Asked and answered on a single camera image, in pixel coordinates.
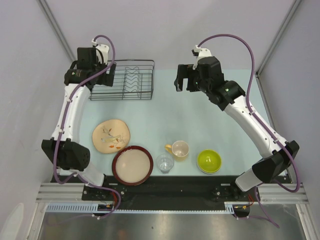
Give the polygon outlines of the yellow mug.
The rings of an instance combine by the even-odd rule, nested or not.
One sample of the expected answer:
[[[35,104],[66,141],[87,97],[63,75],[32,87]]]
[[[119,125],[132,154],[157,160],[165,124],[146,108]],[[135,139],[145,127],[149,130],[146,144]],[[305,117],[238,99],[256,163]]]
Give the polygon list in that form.
[[[188,157],[190,152],[189,145],[183,140],[178,140],[172,145],[166,144],[164,148],[178,162],[184,161]]]

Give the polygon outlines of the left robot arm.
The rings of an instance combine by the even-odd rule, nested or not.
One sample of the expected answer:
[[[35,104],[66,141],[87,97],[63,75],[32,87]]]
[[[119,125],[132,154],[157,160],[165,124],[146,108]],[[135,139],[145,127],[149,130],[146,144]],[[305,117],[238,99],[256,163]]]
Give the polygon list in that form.
[[[111,188],[104,184],[104,174],[91,163],[90,150],[80,144],[80,125],[85,104],[95,85],[111,87],[116,63],[108,61],[109,46],[95,43],[92,47],[79,47],[77,60],[64,75],[64,99],[58,123],[50,139],[43,140],[41,148],[53,164],[57,183],[64,184],[58,170],[70,171],[88,186],[100,200],[110,196]]]

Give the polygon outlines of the black wire dish rack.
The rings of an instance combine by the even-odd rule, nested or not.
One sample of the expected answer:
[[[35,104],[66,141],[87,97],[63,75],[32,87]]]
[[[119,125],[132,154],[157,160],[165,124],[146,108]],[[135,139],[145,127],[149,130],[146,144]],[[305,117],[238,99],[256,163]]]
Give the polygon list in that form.
[[[91,101],[150,100],[154,91],[155,61],[119,59],[115,61],[113,86],[95,85]]]

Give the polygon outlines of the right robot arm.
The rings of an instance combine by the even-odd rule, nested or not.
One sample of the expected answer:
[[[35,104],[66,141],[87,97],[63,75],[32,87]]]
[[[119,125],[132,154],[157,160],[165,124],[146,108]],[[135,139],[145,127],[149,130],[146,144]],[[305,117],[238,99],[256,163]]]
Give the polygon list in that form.
[[[249,190],[262,183],[271,183],[287,169],[300,147],[296,141],[288,142],[277,134],[258,112],[246,102],[246,93],[233,80],[225,80],[219,60],[214,56],[199,60],[196,67],[180,64],[174,81],[176,91],[183,90],[187,79],[187,91],[203,92],[209,101],[234,119],[257,147],[261,160],[238,176],[230,188],[231,196],[242,201]]]

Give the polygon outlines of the green bowl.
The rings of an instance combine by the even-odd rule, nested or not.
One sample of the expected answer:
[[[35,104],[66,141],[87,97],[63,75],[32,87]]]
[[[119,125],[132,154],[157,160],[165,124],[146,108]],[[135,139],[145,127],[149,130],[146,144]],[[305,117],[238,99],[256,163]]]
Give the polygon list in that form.
[[[221,156],[211,149],[205,149],[202,152],[200,152],[197,156],[196,163],[221,163],[222,159]]]

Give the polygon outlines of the clear plastic cup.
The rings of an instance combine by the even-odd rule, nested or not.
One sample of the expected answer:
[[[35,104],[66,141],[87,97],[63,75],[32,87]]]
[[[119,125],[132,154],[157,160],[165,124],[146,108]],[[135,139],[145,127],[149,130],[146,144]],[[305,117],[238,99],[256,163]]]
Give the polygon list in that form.
[[[170,154],[165,153],[156,158],[156,165],[163,174],[167,174],[174,167],[175,161]]]

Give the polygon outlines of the white bowl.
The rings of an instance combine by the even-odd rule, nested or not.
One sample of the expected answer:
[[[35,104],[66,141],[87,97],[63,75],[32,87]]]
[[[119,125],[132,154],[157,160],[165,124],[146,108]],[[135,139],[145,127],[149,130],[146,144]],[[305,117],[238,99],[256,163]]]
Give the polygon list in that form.
[[[216,163],[197,163],[198,168],[205,174],[212,175],[217,173],[222,164],[220,162]]]

